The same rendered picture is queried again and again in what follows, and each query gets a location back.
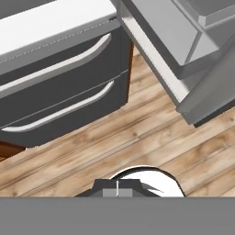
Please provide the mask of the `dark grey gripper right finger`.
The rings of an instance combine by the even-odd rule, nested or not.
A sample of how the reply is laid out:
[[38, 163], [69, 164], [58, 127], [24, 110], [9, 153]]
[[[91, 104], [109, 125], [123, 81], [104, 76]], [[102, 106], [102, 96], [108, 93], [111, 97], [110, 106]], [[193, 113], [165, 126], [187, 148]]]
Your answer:
[[117, 181], [118, 197], [159, 197], [152, 190], [153, 187], [142, 183], [138, 179], [121, 179]]

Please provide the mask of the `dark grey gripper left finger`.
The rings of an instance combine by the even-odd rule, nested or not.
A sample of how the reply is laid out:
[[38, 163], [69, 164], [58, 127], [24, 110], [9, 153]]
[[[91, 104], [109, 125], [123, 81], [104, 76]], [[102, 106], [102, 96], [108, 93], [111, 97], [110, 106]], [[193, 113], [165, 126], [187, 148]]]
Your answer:
[[76, 197], [103, 196], [104, 189], [114, 189], [116, 186], [117, 186], [116, 180], [95, 179], [94, 184], [91, 188], [76, 195]]

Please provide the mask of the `white round object black rim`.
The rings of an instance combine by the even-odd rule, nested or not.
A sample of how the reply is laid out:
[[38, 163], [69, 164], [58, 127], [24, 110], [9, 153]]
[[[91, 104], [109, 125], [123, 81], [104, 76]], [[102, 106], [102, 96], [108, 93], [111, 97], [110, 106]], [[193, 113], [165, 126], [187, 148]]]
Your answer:
[[155, 166], [130, 166], [113, 174], [111, 179], [140, 180], [144, 189], [160, 197], [185, 197], [185, 192], [176, 178]]

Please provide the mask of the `dark grey deep drawer front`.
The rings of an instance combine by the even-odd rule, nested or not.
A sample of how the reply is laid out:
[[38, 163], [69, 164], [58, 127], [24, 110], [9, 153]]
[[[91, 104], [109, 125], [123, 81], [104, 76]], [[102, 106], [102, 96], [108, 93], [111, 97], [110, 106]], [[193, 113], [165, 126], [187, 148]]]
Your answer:
[[[32, 148], [55, 140], [116, 110], [119, 110], [127, 103], [127, 79], [128, 71], [125, 71], [119, 76], [116, 76], [105, 83], [95, 86], [88, 91], [82, 92], [79, 95], [74, 95], [56, 105], [44, 108], [39, 112], [36, 112], [35, 114], [31, 114], [27, 117], [21, 118], [18, 121], [7, 124], [6, 126], [0, 128], [0, 140], [14, 145]], [[2, 131], [2, 129], [5, 127], [18, 127], [27, 125], [38, 119], [51, 115], [61, 109], [64, 109], [67, 106], [76, 104], [77, 102], [80, 102], [87, 97], [95, 95], [112, 80], [115, 81], [115, 84], [110, 89], [110, 91], [93, 104], [82, 107], [81, 109], [78, 109], [77, 111], [74, 111], [66, 116], [53, 120], [52, 122], [45, 124], [44, 126], [27, 132], [14, 133]]]

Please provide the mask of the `brown wooden cabinet body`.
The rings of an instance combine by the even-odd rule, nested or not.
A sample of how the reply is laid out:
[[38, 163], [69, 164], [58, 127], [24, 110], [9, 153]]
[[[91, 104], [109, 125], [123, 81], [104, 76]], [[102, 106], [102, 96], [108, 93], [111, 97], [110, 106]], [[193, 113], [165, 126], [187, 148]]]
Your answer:
[[[128, 68], [128, 79], [127, 79], [127, 89], [126, 89], [126, 102], [129, 101], [129, 84], [130, 84], [130, 76], [132, 70], [132, 59], [133, 59], [133, 50], [134, 45], [130, 43], [130, 50], [129, 50], [129, 68]], [[10, 143], [0, 141], [0, 162], [10, 158], [20, 152], [24, 151], [26, 148], [22, 146], [12, 145]]]

